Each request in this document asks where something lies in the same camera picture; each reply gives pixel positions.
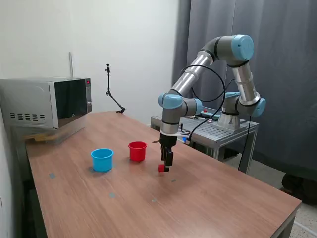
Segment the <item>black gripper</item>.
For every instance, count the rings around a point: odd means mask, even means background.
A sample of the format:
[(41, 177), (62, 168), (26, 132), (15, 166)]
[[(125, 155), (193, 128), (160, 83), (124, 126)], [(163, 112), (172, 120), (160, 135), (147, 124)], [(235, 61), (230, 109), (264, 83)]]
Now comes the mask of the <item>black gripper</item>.
[(173, 163), (173, 152), (171, 148), (176, 145), (177, 137), (160, 133), (159, 142), (161, 146), (161, 160), (164, 161), (164, 172), (169, 171)]

